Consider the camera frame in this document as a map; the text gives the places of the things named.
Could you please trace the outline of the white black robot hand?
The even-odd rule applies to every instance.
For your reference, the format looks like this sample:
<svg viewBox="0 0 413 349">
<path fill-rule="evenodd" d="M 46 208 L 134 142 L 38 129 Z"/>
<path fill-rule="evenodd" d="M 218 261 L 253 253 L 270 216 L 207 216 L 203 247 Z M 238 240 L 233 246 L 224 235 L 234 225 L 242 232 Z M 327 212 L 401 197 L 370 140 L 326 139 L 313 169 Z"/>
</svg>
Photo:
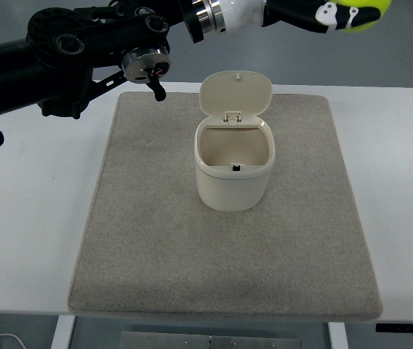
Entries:
<svg viewBox="0 0 413 349">
<path fill-rule="evenodd" d="M 284 22 L 315 33 L 342 31 L 356 15 L 377 19 L 373 7 L 347 7 L 334 1 L 220 1 L 214 12 L 217 27 L 225 33 L 237 31 L 247 23 L 262 27 Z"/>
</svg>

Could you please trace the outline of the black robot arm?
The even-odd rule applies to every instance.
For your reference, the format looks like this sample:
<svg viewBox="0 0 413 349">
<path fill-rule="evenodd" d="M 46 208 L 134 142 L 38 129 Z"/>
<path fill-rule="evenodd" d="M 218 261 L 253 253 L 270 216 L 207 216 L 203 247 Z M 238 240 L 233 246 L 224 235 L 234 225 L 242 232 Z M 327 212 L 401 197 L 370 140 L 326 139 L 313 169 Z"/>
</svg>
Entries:
<svg viewBox="0 0 413 349">
<path fill-rule="evenodd" d="M 24 39 L 0 44 L 0 115 L 37 104 L 45 116 L 78 119 L 126 81 L 164 100 L 167 35 L 179 23 L 194 42 L 225 28 L 218 1 L 111 1 L 37 12 Z"/>
</svg>

